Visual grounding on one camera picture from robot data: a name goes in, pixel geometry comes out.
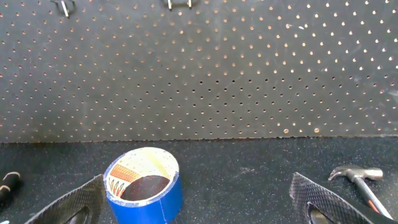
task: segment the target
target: tape roll hole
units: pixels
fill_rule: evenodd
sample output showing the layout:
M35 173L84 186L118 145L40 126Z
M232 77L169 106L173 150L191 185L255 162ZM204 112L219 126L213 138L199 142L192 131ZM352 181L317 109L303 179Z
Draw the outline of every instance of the tape roll hole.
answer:
M178 163L169 152L145 147L126 153L114 164L106 187L121 200L150 200L168 189L176 173Z

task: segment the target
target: tape roll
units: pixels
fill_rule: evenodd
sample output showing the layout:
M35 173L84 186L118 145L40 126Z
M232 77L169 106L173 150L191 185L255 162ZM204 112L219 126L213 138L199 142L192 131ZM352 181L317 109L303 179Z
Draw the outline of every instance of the tape roll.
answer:
M119 224L169 223L182 205L178 162L163 149L121 155L106 169L104 184Z

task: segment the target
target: workbench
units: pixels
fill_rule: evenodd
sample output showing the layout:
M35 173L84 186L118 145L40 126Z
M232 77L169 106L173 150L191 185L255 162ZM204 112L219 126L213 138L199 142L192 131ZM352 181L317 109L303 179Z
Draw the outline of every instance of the workbench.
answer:
M398 138L287 138L0 144L0 174L19 171L24 185L0 208L0 223L24 223L138 147L171 152L180 165L183 207L173 223L296 223L289 187L294 172L362 202L347 178L327 182L337 166L379 167L366 181L398 218ZM108 206L101 223L114 223Z

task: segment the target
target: black handle with beige ring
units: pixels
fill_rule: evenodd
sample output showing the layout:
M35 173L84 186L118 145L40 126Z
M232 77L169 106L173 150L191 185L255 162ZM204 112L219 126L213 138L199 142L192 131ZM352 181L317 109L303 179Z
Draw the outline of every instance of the black handle with beige ring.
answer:
M3 202L19 182L21 175L18 172L9 172L0 182L0 203Z

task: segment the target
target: perforated board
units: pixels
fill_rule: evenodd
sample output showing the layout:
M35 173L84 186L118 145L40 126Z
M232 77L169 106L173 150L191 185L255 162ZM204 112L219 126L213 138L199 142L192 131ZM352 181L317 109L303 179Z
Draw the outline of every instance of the perforated board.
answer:
M1 142L398 133L398 1L0 2Z

